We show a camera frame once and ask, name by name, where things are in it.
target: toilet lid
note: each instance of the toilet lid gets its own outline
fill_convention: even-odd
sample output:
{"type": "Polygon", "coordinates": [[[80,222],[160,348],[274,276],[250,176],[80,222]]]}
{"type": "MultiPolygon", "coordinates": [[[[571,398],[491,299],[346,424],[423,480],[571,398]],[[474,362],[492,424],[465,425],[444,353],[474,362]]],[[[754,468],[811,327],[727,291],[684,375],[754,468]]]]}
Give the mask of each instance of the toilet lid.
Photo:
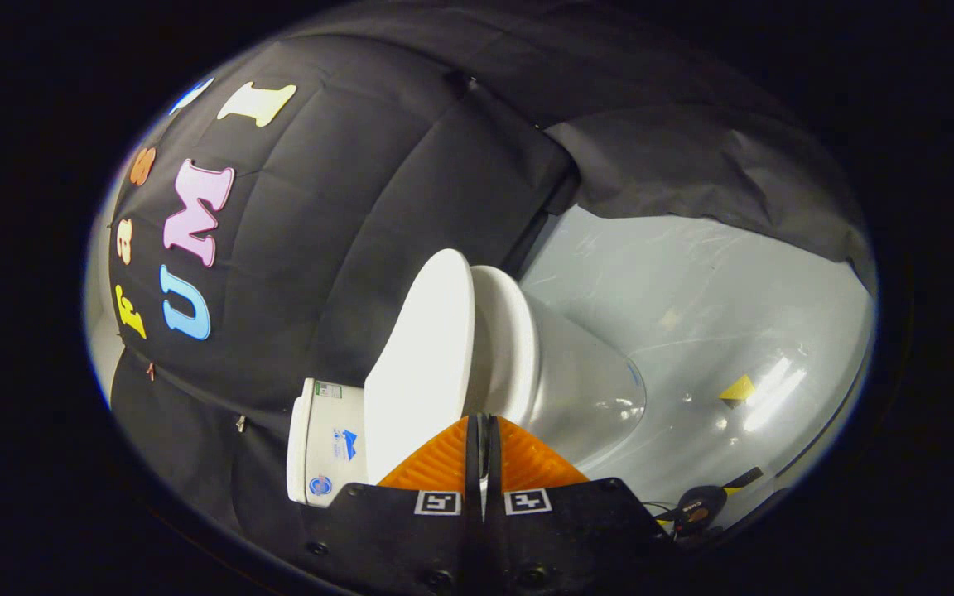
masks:
{"type": "Polygon", "coordinates": [[[364,382],[369,482],[381,482],[459,419],[473,342],[470,264],[461,252],[444,249],[414,278],[397,324],[364,382]]]}

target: toilet bowl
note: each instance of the toilet bowl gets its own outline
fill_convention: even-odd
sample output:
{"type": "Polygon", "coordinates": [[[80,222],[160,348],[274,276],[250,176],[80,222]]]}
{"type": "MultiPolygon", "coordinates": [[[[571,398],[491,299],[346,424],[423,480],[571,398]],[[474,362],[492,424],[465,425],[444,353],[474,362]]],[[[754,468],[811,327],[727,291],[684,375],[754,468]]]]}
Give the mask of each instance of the toilet bowl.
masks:
{"type": "Polygon", "coordinates": [[[346,483],[381,482],[461,416],[503,416],[582,465],[646,410],[643,378],[623,354],[453,249],[417,274],[363,389],[348,388],[345,404],[313,387],[296,400],[287,476],[290,498],[319,506],[346,483]],[[361,429],[354,464],[328,450],[345,427],[361,429]]]}

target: white plastic surface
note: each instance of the white plastic surface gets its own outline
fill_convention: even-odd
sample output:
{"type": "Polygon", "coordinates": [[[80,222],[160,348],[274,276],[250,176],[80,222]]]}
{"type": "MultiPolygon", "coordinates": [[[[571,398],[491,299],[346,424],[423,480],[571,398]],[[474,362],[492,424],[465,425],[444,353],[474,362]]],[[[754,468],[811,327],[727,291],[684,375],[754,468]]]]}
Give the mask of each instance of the white plastic surface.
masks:
{"type": "MultiPolygon", "coordinates": [[[[783,487],[775,475],[859,389],[870,356],[875,301],[847,263],[715,220],[573,207],[528,263],[522,290],[629,356],[646,384],[639,426],[580,471],[675,502],[758,465],[764,478],[728,499],[716,521],[725,527],[783,487]],[[719,396],[743,374],[757,393],[730,408],[719,396]]],[[[821,442],[840,428],[836,419],[821,442]]],[[[823,450],[783,478],[796,482],[823,450]]]]}
{"type": "Polygon", "coordinates": [[[526,420],[537,389],[537,326],[518,283],[495,267],[476,265],[473,362],[463,414],[488,412],[526,420]]]}
{"type": "Polygon", "coordinates": [[[575,465],[632,434],[647,406],[643,377],[616,348],[528,297],[540,335],[540,376],[519,425],[575,465]]]}
{"type": "Polygon", "coordinates": [[[379,483],[458,420],[474,339],[470,264],[441,250],[419,271],[382,355],[364,382],[367,475],[379,483]]]}
{"type": "Polygon", "coordinates": [[[345,484],[367,483],[363,402],[358,387],[304,380],[289,426],[287,493],[292,501],[328,507],[345,484]]]}
{"type": "Polygon", "coordinates": [[[285,490],[289,501],[307,502],[304,497],[304,459],[307,456],[307,421],[311,418],[311,392],[314,385],[314,378],[306,378],[300,396],[292,403],[285,452],[285,490]]]}

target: screw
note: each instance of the screw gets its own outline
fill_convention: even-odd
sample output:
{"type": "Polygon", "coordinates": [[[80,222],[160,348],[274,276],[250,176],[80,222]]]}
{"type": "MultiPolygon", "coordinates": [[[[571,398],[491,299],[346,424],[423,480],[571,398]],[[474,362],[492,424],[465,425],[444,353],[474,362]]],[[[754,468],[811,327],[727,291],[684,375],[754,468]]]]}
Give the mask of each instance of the screw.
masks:
{"type": "Polygon", "coordinates": [[[434,591],[438,592],[441,591],[441,589],[450,588],[451,574],[448,574],[447,572],[440,572],[439,570],[436,570],[436,572],[429,572],[425,576],[425,584],[428,585],[429,588],[432,588],[434,591]]]}
{"type": "Polygon", "coordinates": [[[322,555],[329,554],[330,548],[321,542],[308,542],[307,551],[316,557],[321,557],[322,555]]]}
{"type": "Polygon", "coordinates": [[[540,588],[547,581],[547,570],[542,565],[533,565],[523,570],[518,577],[518,584],[522,588],[540,588]]]}

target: sticker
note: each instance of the sticker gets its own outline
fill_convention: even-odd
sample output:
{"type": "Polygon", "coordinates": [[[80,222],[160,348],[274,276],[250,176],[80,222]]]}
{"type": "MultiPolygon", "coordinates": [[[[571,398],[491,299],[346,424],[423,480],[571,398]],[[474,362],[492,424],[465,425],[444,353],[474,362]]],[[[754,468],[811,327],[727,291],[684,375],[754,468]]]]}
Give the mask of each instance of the sticker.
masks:
{"type": "Polygon", "coordinates": [[[120,310],[120,322],[129,328],[135,329],[145,339],[145,325],[142,324],[142,315],[135,312],[135,306],[128,298],[124,298],[124,288],[117,284],[117,309],[120,310]]]}
{"type": "Polygon", "coordinates": [[[334,457],[352,461],[355,457],[355,441],[359,438],[351,430],[334,429],[334,457]]]}
{"type": "Polygon", "coordinates": [[[523,516],[526,513],[543,513],[552,509],[546,489],[504,492],[508,516],[523,516]]]}
{"type": "Polygon", "coordinates": [[[454,491],[417,491],[416,516],[461,516],[462,493],[454,491]]]}
{"type": "Polygon", "coordinates": [[[333,489],[334,484],[330,482],[329,478],[326,478],[322,474],[312,478],[311,482],[307,483],[307,490],[310,490],[311,494],[314,494],[315,497],[322,497],[322,495],[330,494],[330,491],[333,489]]]}
{"type": "Polygon", "coordinates": [[[315,381],[315,395],[319,397],[333,397],[341,399],[341,385],[330,385],[328,382],[315,381]]]}
{"type": "Polygon", "coordinates": [[[197,86],[193,89],[186,91],[186,94],[182,95],[182,97],[179,98],[179,101],[175,102],[174,106],[171,106],[171,112],[167,114],[171,116],[173,113],[178,112],[178,110],[190,105],[194,99],[197,99],[198,95],[203,94],[205,89],[209,88],[209,84],[212,84],[213,80],[215,80],[215,76],[213,76],[212,79],[206,80],[204,83],[197,84],[197,86]]]}
{"type": "Polygon", "coordinates": [[[132,264],[132,220],[121,219],[117,226],[117,256],[121,257],[125,265],[132,264]]]}
{"type": "Polygon", "coordinates": [[[723,393],[720,393],[720,400],[727,404],[731,410],[734,410],[755,392],[757,392],[757,389],[754,388],[753,381],[749,380],[749,374],[743,374],[738,381],[735,381],[723,393]]]}
{"type": "Polygon", "coordinates": [[[144,150],[139,152],[139,155],[135,158],[135,166],[132,166],[132,174],[130,175],[130,180],[135,186],[141,186],[145,184],[147,178],[149,177],[149,170],[152,169],[152,160],[156,159],[157,150],[152,147],[144,148],[144,150]]]}
{"type": "Polygon", "coordinates": [[[219,211],[227,203],[230,186],[234,184],[234,168],[222,172],[201,170],[186,159],[175,176],[175,193],[185,208],[164,220],[164,248],[178,246],[200,257],[205,267],[215,262],[215,238],[197,238],[197,233],[207,233],[219,226],[201,201],[213,211],[219,211]]]}
{"type": "Polygon", "coordinates": [[[209,307],[205,304],[205,298],[200,291],[197,291],[197,288],[186,280],[173,276],[167,270],[166,265],[160,267],[160,291],[163,291],[164,294],[169,293],[169,291],[178,294],[194,306],[194,316],[188,317],[179,310],[171,308],[167,300],[164,300],[164,322],[166,322],[167,328],[177,329],[177,331],[181,331],[193,337],[193,339],[207,339],[209,332],[212,331],[212,324],[209,318],[209,307]]]}
{"type": "Polygon", "coordinates": [[[250,80],[242,84],[242,87],[234,91],[234,95],[227,99],[216,120],[223,120],[231,113],[236,113],[239,116],[253,118],[257,126],[267,126],[275,120],[279,110],[295,93],[295,84],[287,84],[281,89],[253,89],[253,82],[250,80]]]}

